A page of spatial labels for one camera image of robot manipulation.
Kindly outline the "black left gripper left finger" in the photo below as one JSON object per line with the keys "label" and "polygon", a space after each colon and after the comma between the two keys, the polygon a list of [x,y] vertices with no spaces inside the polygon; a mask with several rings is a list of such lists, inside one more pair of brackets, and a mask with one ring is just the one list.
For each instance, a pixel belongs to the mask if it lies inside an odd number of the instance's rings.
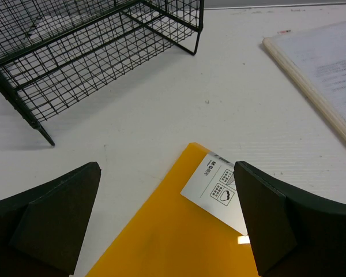
{"label": "black left gripper left finger", "polygon": [[0,276],[73,275],[100,178],[89,162],[0,200]]}

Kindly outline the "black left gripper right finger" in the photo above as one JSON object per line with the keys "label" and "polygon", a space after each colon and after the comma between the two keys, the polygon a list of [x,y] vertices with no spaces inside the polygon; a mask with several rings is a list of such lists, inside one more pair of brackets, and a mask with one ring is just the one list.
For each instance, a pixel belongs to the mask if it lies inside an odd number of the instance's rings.
{"label": "black left gripper right finger", "polygon": [[259,276],[346,276],[346,204],[244,161],[234,176]]}

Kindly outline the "yellow clip file folder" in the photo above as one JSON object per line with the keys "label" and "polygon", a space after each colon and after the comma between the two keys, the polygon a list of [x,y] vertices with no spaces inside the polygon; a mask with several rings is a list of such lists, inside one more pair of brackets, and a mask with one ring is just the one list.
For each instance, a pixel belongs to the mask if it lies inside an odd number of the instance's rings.
{"label": "yellow clip file folder", "polygon": [[89,276],[257,276],[239,233],[181,195],[209,150],[190,143]]}

